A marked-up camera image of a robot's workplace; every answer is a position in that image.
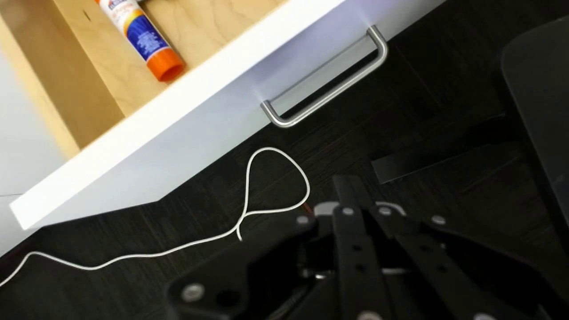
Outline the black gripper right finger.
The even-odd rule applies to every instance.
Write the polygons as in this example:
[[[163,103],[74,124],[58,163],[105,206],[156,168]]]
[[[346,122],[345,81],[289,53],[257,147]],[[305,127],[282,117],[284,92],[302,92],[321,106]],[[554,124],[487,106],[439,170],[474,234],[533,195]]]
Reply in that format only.
[[[453,320],[526,320],[526,314],[483,291],[400,204],[377,202],[371,216],[396,241]]]

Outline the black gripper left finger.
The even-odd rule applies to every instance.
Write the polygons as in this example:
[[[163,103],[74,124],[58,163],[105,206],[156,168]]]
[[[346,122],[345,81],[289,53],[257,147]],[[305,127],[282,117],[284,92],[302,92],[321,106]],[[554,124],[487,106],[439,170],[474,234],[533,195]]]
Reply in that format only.
[[[341,320],[389,320],[385,282],[362,215],[362,184],[355,175],[334,175],[332,183]]]

